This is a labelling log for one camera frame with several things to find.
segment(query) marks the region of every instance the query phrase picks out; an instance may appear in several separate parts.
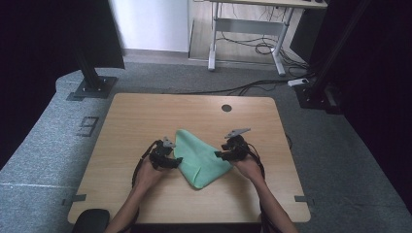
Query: white wall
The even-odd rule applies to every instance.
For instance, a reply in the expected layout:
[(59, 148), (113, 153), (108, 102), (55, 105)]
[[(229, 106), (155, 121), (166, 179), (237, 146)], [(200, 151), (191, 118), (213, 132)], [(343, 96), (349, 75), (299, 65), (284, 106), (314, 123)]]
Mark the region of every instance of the white wall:
[(191, 0), (109, 1), (123, 49), (189, 51)]

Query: table top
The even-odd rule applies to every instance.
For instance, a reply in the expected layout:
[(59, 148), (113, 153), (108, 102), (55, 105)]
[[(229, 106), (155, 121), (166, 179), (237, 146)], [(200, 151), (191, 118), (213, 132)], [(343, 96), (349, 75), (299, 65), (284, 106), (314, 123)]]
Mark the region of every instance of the table top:
[(263, 5), (263, 6), (277, 6), (277, 7), (292, 7), (292, 8), (304, 8), (304, 9), (325, 9), (327, 3), (323, 0), (322, 3), (317, 3), (315, 0), (209, 0), (210, 2), (219, 3), (234, 3), (234, 4), (247, 4), (247, 5)]
[[(222, 110), (231, 107), (230, 112)], [(288, 141), (273, 99), (267, 97), (168, 94), (117, 94), (105, 119), (77, 192), (72, 223), (86, 209), (105, 209), (113, 217), (125, 201), (134, 168), (149, 145), (178, 129), (221, 149), (232, 129), (254, 145), (265, 167), (266, 182), (294, 222), (310, 213), (303, 196)], [(178, 169), (172, 170), (146, 195), (139, 223), (259, 222), (258, 195), (237, 169), (231, 169), (203, 189), (192, 188)]]

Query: green towel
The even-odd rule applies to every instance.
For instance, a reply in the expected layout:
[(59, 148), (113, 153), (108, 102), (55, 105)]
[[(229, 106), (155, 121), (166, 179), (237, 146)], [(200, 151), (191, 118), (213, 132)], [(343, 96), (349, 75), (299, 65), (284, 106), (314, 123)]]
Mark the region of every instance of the green towel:
[(232, 167), (229, 162), (217, 158), (215, 151), (218, 150), (187, 130), (176, 131), (174, 156), (183, 158), (179, 169), (192, 186), (203, 188)]

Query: black curtain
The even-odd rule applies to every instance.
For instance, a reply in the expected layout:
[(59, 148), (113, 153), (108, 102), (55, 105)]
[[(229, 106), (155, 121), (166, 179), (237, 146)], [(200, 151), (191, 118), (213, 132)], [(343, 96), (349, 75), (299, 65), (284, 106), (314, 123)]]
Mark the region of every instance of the black curtain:
[(1, 167), (55, 93), (55, 81), (79, 70), (74, 50), (92, 67), (124, 68), (108, 1), (10, 1), (0, 8)]

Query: metal stand base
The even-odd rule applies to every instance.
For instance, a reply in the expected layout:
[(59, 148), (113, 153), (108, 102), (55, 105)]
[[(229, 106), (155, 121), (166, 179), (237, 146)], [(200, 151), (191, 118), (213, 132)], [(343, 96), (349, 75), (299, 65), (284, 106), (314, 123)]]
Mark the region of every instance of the metal stand base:
[(85, 80), (80, 83), (76, 92), (73, 92), (69, 97), (71, 100), (83, 100), (84, 98), (101, 98), (106, 99), (118, 78), (99, 76), (99, 87), (89, 88)]
[(342, 114), (339, 108), (339, 90), (333, 86), (325, 89), (325, 95), (322, 98), (312, 98), (312, 88), (309, 85), (296, 85), (294, 91), (302, 109), (325, 110), (328, 114), (334, 115)]

